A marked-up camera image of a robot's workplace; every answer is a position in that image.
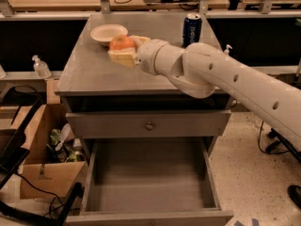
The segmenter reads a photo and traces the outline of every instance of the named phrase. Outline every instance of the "chair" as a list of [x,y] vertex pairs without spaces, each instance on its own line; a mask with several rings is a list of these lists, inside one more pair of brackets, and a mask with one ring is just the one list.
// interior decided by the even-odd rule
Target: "chair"
[[[0,189],[6,184],[12,174],[17,170],[29,154],[29,150],[22,148],[26,136],[24,130],[36,111],[42,105],[40,94],[29,86],[16,86],[7,84],[0,93],[0,105],[18,105],[19,108],[25,105],[32,105],[24,120],[17,129],[0,130]],[[63,204],[62,210],[57,218],[47,218],[33,213],[12,208],[0,201],[0,213],[5,216],[25,221],[30,225],[63,225],[71,206],[77,196],[82,195],[82,186],[76,183]]]

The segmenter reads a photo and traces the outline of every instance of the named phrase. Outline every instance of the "drawer knob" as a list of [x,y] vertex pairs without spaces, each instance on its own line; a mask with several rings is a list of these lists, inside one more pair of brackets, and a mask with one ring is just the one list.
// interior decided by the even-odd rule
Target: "drawer knob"
[[154,128],[154,125],[151,122],[148,122],[145,126],[148,131],[151,131]]

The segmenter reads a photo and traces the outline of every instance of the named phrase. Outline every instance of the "tiled floor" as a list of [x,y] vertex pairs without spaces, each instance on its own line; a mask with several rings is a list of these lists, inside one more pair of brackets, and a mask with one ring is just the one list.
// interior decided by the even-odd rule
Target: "tiled floor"
[[[210,157],[222,209],[233,210],[227,226],[299,226],[301,211],[287,196],[287,187],[301,185],[301,165],[290,154],[262,153],[257,144],[261,120],[251,112],[233,112],[223,137]],[[263,126],[261,145],[271,143]],[[0,200],[44,214],[48,202],[19,200],[19,178],[12,177],[0,191]],[[0,225],[22,225],[0,218]]]

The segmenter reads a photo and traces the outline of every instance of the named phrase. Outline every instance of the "open drawer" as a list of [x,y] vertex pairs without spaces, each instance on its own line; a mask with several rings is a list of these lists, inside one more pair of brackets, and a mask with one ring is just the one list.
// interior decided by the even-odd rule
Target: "open drawer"
[[219,226],[222,211],[202,137],[102,139],[93,147],[80,216],[68,225]]

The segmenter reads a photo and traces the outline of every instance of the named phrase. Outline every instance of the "drink can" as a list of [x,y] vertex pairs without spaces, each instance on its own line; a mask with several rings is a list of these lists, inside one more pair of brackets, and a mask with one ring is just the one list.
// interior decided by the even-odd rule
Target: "drink can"
[[198,13],[189,13],[182,29],[182,46],[185,48],[189,44],[198,42],[201,29],[201,18]]

